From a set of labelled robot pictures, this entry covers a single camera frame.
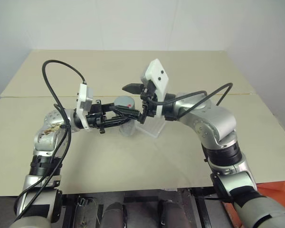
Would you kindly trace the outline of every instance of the silver robotic arm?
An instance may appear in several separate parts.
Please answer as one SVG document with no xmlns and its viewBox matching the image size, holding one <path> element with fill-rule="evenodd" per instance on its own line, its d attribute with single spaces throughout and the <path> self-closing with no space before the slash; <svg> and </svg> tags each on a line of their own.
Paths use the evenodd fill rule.
<svg viewBox="0 0 285 228">
<path fill-rule="evenodd" d="M 80 129 L 76 127 L 74 121 L 74 110 L 65 110 L 71 131 L 77 132 Z M 61 114 L 54 110 L 44 118 L 44 125 L 36 133 L 34 138 L 33 159 L 30 164 L 29 174 L 25 177 L 23 190 L 29 189 L 16 204 L 16 215 L 18 216 L 28 205 L 37 191 L 45 184 L 49 174 L 61 160 L 63 151 L 66 148 L 68 137 L 63 137 L 66 133 L 64 120 Z M 59 165 L 54 175 L 33 204 L 29 207 L 22 218 L 15 221 L 11 228 L 21 227 L 50 227 L 50 223 L 59 220 L 62 207 L 62 192 L 57 189 L 61 181 L 62 164 Z"/>
<path fill-rule="evenodd" d="M 177 115 L 184 112 L 201 99 L 198 96 L 204 95 L 176 102 L 173 110 Z M 232 113 L 208 100 L 178 121 L 198 135 L 218 196 L 233 203 L 245 227 L 285 228 L 285 208 L 257 192 L 245 155 L 238 145 Z"/>
</svg>

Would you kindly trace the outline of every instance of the white panel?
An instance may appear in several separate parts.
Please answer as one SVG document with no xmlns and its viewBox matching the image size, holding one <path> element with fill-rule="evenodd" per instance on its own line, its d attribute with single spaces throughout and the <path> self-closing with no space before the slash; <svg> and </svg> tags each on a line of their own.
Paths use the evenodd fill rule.
<svg viewBox="0 0 285 228">
<path fill-rule="evenodd" d="M 285 0 L 254 1 L 228 54 L 285 128 Z"/>
<path fill-rule="evenodd" d="M 251 0 L 180 0 L 169 50 L 224 50 Z"/>
<path fill-rule="evenodd" d="M 34 48 L 103 49 L 95 0 L 23 0 L 11 13 L 19 15 Z"/>
<path fill-rule="evenodd" d="M 104 49 L 167 50 L 177 0 L 98 0 Z"/>
</svg>

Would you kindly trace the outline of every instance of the black connector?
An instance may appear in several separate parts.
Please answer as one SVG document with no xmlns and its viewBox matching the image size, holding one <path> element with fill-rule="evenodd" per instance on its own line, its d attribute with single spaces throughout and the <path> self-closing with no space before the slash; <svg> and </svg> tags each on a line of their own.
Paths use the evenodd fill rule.
<svg viewBox="0 0 285 228">
<path fill-rule="evenodd" d="M 35 155 L 33 156 L 30 164 L 29 174 L 33 176 L 43 176 L 47 172 L 52 172 L 53 169 L 58 165 L 60 158 L 54 158 L 50 163 L 51 157 Z M 58 166 L 58 169 L 54 172 L 54 176 L 60 175 L 62 164 Z"/>
<path fill-rule="evenodd" d="M 242 159 L 242 153 L 236 142 L 230 147 L 219 150 L 210 150 L 202 145 L 206 159 L 218 166 L 230 166 L 238 163 Z"/>
<path fill-rule="evenodd" d="M 114 112 L 116 116 L 111 119 L 106 118 L 106 112 Z M 105 128 L 120 126 L 132 119 L 140 120 L 142 114 L 139 110 L 131 109 L 126 106 L 114 105 L 114 103 L 101 104 L 100 100 L 96 100 L 96 104 L 91 106 L 86 120 L 90 127 L 99 129 L 100 134 L 105 133 Z M 74 122 L 76 127 L 83 129 L 80 118 L 74 112 Z"/>
<path fill-rule="evenodd" d="M 175 94 L 166 94 L 164 101 L 172 100 L 176 97 Z M 176 121 L 177 116 L 174 114 L 173 108 L 175 103 L 164 104 L 162 106 L 162 115 L 165 117 L 166 121 Z"/>
<path fill-rule="evenodd" d="M 125 85 L 122 90 L 130 93 L 130 94 L 141 94 L 143 92 L 144 89 L 144 85 L 141 83 L 131 83 L 131 84 L 127 84 Z"/>
</svg>

